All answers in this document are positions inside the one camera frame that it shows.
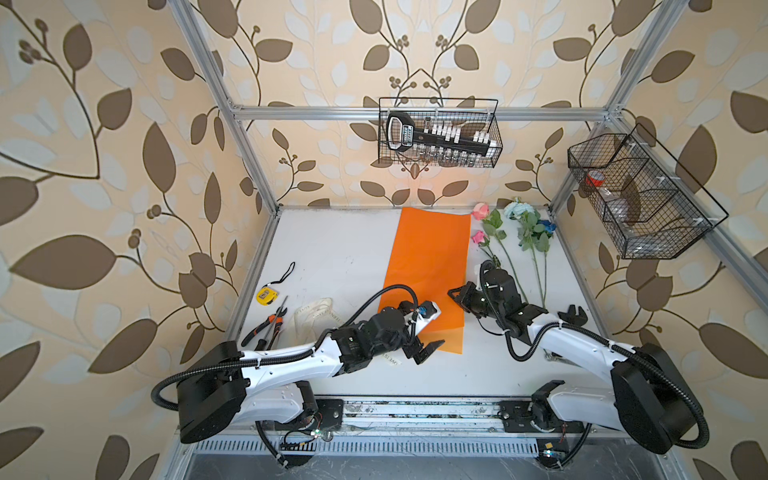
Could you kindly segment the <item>dark pink fake rose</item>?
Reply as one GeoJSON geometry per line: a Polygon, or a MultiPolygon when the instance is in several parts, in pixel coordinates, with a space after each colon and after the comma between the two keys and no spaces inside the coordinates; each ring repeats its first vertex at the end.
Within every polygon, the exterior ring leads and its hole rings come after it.
{"type": "Polygon", "coordinates": [[[477,246],[483,254],[493,263],[495,267],[500,267],[501,262],[496,254],[493,253],[490,247],[490,237],[481,230],[476,231],[471,236],[472,243],[477,246]]]}

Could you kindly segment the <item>dark blue fake rose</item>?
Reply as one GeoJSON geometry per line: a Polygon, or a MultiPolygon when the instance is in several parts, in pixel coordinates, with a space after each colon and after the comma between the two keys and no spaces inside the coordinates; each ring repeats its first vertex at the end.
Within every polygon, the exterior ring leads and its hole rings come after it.
{"type": "Polygon", "coordinates": [[[548,293],[548,254],[555,230],[556,225],[547,219],[539,219],[534,227],[535,248],[542,257],[542,264],[538,267],[538,272],[540,274],[543,302],[546,301],[548,293]]]}

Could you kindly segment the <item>orange wrapping paper sheet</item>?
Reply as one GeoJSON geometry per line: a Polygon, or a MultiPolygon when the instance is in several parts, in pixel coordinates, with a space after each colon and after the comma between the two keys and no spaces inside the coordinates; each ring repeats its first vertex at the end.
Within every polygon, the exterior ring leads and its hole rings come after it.
{"type": "Polygon", "coordinates": [[[440,349],[460,355],[465,312],[448,291],[466,282],[471,217],[406,208],[400,215],[384,284],[411,287],[420,302],[434,302],[438,319],[419,334],[425,344],[442,340],[440,349]]]}

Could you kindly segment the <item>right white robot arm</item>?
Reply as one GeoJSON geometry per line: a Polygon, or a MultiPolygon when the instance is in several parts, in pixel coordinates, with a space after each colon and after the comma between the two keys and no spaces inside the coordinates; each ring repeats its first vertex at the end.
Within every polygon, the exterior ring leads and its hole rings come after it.
{"type": "Polygon", "coordinates": [[[561,380],[545,384],[531,396],[540,429],[551,418],[599,425],[626,433],[655,454],[708,445],[711,430],[704,409],[660,346],[636,347],[591,331],[576,305],[552,314],[526,303],[514,278],[490,261],[478,266],[476,281],[448,295],[477,319],[493,319],[515,361],[526,362],[543,350],[604,382],[602,388],[570,387],[561,380]]]}

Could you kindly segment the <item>pale blue fake flower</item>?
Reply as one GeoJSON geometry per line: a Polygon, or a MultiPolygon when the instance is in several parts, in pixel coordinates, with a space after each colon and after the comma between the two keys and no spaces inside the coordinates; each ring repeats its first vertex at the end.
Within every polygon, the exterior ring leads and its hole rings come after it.
{"type": "Polygon", "coordinates": [[[534,227],[539,219],[543,219],[541,214],[532,205],[522,202],[519,197],[514,198],[503,209],[503,214],[510,220],[517,221],[518,228],[518,245],[523,251],[527,251],[531,254],[533,265],[536,272],[537,287],[541,298],[540,306],[545,308],[547,306],[546,301],[542,301],[541,295],[541,280],[538,272],[538,267],[542,264],[542,257],[535,248],[534,227]]]}

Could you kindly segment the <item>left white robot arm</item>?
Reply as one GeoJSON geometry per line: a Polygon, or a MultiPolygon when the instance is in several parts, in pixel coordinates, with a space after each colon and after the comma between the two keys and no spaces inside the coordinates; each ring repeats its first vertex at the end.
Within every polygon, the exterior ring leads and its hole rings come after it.
{"type": "Polygon", "coordinates": [[[243,351],[225,341],[192,367],[158,382],[150,398],[177,413],[184,444],[209,439],[237,421],[301,423],[318,409],[310,380],[355,373],[397,350],[421,364],[442,343],[424,344],[418,335],[440,315],[436,303],[411,298],[368,320],[353,316],[313,343],[243,351]]]}

